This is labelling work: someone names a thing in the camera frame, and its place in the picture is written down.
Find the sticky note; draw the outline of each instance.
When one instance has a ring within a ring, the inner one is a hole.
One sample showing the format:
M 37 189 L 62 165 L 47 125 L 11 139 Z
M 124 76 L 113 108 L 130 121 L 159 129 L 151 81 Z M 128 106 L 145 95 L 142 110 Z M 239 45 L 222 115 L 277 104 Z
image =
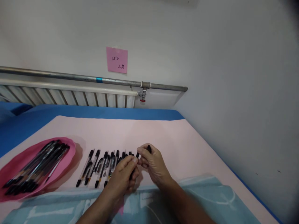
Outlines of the sticky note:
M 127 73 L 128 51 L 106 47 L 108 71 Z

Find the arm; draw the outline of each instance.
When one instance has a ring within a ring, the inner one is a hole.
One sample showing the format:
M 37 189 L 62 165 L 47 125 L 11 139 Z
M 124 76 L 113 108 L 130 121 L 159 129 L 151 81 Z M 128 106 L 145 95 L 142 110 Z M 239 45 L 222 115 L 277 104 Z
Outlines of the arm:
M 121 197 L 130 194 L 139 176 L 137 168 L 138 159 L 127 156 L 115 168 L 107 186 L 103 189 L 97 200 L 86 210 L 77 224 L 105 223 Z
M 150 145 L 152 153 L 146 148 Z M 142 156 L 138 161 L 142 167 L 148 169 L 152 181 L 159 187 L 168 204 L 181 223 L 208 223 L 214 221 L 184 190 L 171 178 L 161 152 L 151 144 L 144 144 L 137 149 Z

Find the left hand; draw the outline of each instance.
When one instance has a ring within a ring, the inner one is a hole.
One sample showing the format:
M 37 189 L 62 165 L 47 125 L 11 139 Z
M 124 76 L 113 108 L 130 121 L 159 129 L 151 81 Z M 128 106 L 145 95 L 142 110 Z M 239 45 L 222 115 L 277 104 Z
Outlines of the left hand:
M 132 155 L 124 158 L 115 167 L 115 170 L 103 192 L 109 191 L 115 196 L 115 199 L 123 196 L 124 194 L 130 194 L 135 186 L 136 178 L 139 176 L 137 163 L 138 159 Z

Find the forearm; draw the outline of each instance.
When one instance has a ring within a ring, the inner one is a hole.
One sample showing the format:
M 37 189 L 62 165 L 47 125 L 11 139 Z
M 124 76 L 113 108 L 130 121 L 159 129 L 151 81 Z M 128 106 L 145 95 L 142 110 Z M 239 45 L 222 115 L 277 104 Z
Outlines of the forearm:
M 173 179 L 158 185 L 181 223 L 214 223 Z
M 77 224 L 98 224 L 105 223 L 113 212 L 118 198 L 104 189 L 97 200 L 86 210 L 78 220 Z

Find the pink paper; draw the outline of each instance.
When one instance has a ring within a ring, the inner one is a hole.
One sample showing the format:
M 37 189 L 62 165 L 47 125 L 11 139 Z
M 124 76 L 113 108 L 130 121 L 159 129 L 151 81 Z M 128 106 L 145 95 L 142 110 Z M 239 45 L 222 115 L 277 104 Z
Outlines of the pink paper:
M 106 47 L 108 71 L 127 73 L 128 51 Z
M 40 143 L 37 143 L 25 151 L 21 152 L 17 156 L 15 156 L 11 161 L 9 161 L 1 170 L 0 170 L 0 186 L 2 187 L 8 180 L 12 179 L 27 163 L 29 163 L 36 154 L 50 141 L 60 139 L 62 143 L 65 143 L 70 146 L 70 149 L 62 158 L 55 171 L 49 178 L 46 184 L 42 183 L 35 191 L 31 193 L 24 193 L 18 195 L 4 195 L 4 193 L 8 190 L 8 188 L 0 188 L 0 202 L 5 201 L 17 201 L 23 198 L 30 197 L 31 195 L 36 194 L 37 192 L 45 189 L 50 184 L 53 184 L 55 181 L 59 179 L 60 176 L 63 175 L 67 167 L 72 161 L 72 158 L 75 155 L 75 143 L 66 137 L 63 138 L 51 138 L 44 140 Z

